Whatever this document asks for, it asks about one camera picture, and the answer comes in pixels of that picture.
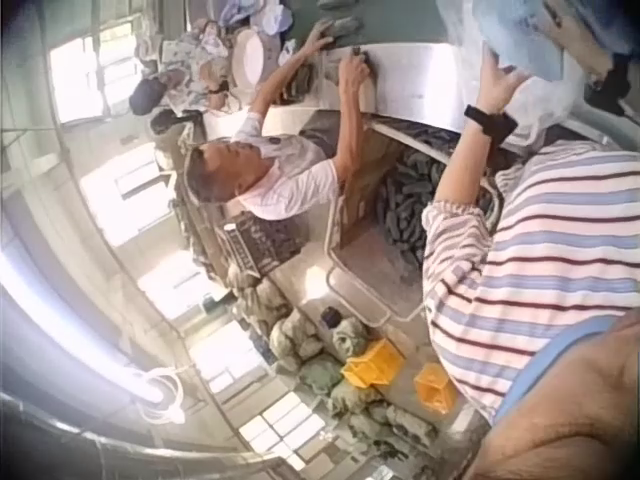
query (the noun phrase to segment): striped shirt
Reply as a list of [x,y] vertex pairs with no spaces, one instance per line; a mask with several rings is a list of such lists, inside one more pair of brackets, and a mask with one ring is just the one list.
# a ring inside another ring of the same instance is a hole
[[558,142],[496,178],[505,209],[423,213],[434,349],[490,421],[518,373],[570,325],[640,306],[640,154]]

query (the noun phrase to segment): blue strap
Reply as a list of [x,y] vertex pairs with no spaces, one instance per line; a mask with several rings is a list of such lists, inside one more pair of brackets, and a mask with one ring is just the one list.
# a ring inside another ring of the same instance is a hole
[[540,378],[563,353],[590,337],[606,332],[614,325],[616,318],[615,316],[607,315],[585,320],[577,325],[567,327],[562,333],[554,337],[518,374],[493,417],[493,425],[496,425],[536,386]]

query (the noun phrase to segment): yellow plastic basket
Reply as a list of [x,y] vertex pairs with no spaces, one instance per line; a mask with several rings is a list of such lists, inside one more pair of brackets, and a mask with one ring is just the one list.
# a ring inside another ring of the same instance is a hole
[[451,411],[458,398],[455,385],[444,368],[437,363],[426,364],[413,379],[413,385],[422,404],[443,415]]
[[404,357],[391,342],[382,339],[360,357],[352,357],[342,369],[347,381],[358,388],[389,385],[404,365]]

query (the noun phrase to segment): person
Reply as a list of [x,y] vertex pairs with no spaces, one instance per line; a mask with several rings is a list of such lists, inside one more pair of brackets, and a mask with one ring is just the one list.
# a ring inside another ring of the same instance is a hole
[[[570,13],[566,0],[546,0],[544,4],[549,18],[539,22],[538,29],[566,50],[595,82],[602,84],[615,66],[614,53],[605,50],[589,28]],[[640,90],[640,63],[630,57],[626,60],[629,93],[620,94],[617,100],[626,103],[637,114],[640,112],[640,96],[632,92]]]
[[134,115],[148,115],[163,99],[178,116],[184,110],[219,110],[224,106],[228,59],[212,55],[201,45],[210,29],[215,29],[213,22],[201,19],[177,40],[164,42],[160,72],[143,78],[129,97]]
[[[527,78],[485,48],[476,108],[503,118]],[[431,343],[493,425],[465,478],[632,478],[640,154],[545,147],[496,176],[505,203],[492,236],[475,206],[492,147],[484,118],[468,121],[422,218]]]
[[184,110],[183,115],[178,117],[171,109],[159,111],[149,122],[149,127],[154,135],[164,135],[174,125],[181,123],[193,123],[194,125],[202,124],[202,112],[199,110]]
[[328,202],[358,168],[363,124],[359,90],[369,75],[363,55],[353,52],[339,68],[340,116],[316,112],[300,135],[263,137],[264,118],[296,70],[333,41],[323,38],[331,22],[318,22],[304,46],[264,83],[231,142],[194,148],[185,184],[199,202],[242,205],[265,220],[280,220]]

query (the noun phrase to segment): smartwatch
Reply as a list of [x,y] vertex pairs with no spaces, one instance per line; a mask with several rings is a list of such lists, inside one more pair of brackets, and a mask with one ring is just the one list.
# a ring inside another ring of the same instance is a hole
[[482,133],[490,137],[494,145],[502,144],[518,128],[518,122],[506,113],[489,115],[471,105],[467,105],[464,116],[480,125]]

